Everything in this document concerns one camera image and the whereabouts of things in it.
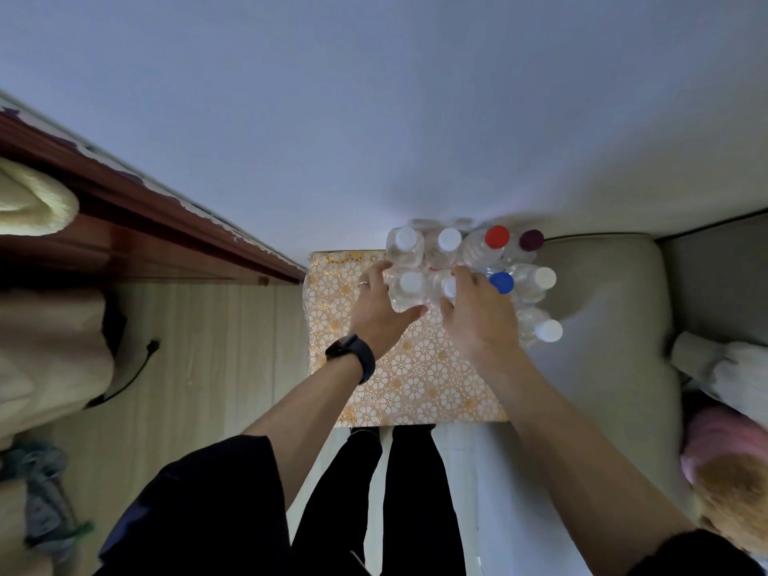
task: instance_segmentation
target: bottle cap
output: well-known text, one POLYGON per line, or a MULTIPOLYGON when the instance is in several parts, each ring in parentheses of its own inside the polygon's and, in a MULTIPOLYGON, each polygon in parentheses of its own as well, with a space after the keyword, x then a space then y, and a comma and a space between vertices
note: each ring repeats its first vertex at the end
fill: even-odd
POLYGON ((490 282, 502 295, 506 295, 514 288, 514 279, 508 272, 494 272, 488 278, 488 282, 490 282))
POLYGON ((395 234, 395 244, 397 244, 397 247, 401 251, 408 252, 414 250, 417 242, 418 234, 416 234, 416 231, 413 228, 408 228, 408 226, 401 228, 397 231, 397 234, 395 234))
POLYGON ((424 278, 418 271, 405 271, 400 275, 400 289, 406 293, 418 293, 423 283, 424 278))
POLYGON ((563 327, 560 321, 555 321, 554 319, 547 319, 537 323, 534 331, 536 337, 543 342, 556 342, 563 336, 563 327))
POLYGON ((503 249, 509 242, 509 230, 501 224, 491 226, 485 233, 485 244, 492 249, 503 249))
POLYGON ((449 299, 456 298, 456 277, 451 275, 446 279, 446 281, 442 284, 442 292, 449 299))
POLYGON ((533 273, 533 282, 542 289, 551 289, 558 281, 558 276, 548 266, 540 266, 533 273))
POLYGON ((462 234, 455 228, 444 228, 437 237, 437 244, 447 252, 456 250, 461 243, 462 234))
POLYGON ((540 230, 526 230, 520 235, 518 244, 526 252, 539 250, 544 244, 544 234, 540 230))

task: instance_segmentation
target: person's right hand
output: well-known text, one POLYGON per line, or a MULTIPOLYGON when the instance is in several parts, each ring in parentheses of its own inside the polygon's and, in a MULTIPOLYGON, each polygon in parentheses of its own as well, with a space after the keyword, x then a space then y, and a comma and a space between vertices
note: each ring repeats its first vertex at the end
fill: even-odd
POLYGON ((442 324, 453 345, 475 368, 521 351, 512 301, 481 273, 457 266, 453 274, 456 304, 440 299, 442 324))

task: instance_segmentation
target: black cable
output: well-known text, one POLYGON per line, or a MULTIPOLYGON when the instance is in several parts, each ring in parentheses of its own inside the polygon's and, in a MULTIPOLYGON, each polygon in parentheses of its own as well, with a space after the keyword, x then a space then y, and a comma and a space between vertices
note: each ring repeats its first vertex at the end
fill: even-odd
POLYGON ((160 340, 159 340, 159 339, 153 339, 152 341, 150 341, 150 342, 147 344, 147 357, 146 357, 146 358, 144 358, 144 363, 143 363, 143 364, 141 364, 140 368, 139 368, 139 369, 136 371, 136 373, 134 374, 134 377, 130 379, 130 381, 128 382, 128 384, 126 384, 125 386, 123 386, 122 388, 120 388, 120 389, 119 389, 119 390, 118 390, 118 391, 117 391, 115 394, 112 394, 112 395, 110 395, 110 396, 107 396, 106 394, 102 394, 101 396, 96 396, 96 398, 94 398, 93 400, 91 400, 90 402, 88 402, 88 404, 86 404, 86 405, 85 405, 85 408, 92 408, 92 407, 94 407, 94 406, 99 406, 99 405, 101 405, 101 404, 104 404, 105 402, 109 402, 109 401, 110 401, 112 398, 114 398, 115 396, 118 396, 118 395, 120 395, 122 392, 124 392, 124 391, 125 391, 125 389, 126 389, 127 387, 129 387, 131 384, 133 384, 134 382, 136 382, 136 378, 138 378, 138 377, 139 377, 139 375, 142 373, 142 371, 144 370, 144 368, 145 368, 145 367, 147 366, 147 364, 149 363, 149 358, 151 358, 151 357, 152 357, 152 355, 153 355, 153 354, 154 354, 154 353, 155 353, 157 350, 159 350, 159 349, 160 349, 160 340))

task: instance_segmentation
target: pink cloth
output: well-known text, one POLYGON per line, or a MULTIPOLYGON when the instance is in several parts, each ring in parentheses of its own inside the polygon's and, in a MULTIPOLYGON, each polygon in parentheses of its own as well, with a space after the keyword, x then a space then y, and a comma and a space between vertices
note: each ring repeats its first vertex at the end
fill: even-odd
POLYGON ((756 422, 725 408, 707 408, 688 425, 688 439, 680 456, 689 483, 696 469, 722 455, 753 455, 768 464, 768 432, 756 422))

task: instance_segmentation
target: patterned tablecloth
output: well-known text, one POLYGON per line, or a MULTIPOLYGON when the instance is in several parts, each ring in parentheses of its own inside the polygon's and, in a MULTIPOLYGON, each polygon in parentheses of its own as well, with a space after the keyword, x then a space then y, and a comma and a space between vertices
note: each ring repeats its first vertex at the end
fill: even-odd
MULTIPOLYGON (((325 363, 326 348, 346 334, 362 271, 383 258, 382 250, 314 252, 310 257, 304 281, 310 372, 325 363)), ((454 349, 435 308, 379 359, 376 373, 355 390, 336 426, 504 420, 498 400, 454 349)))

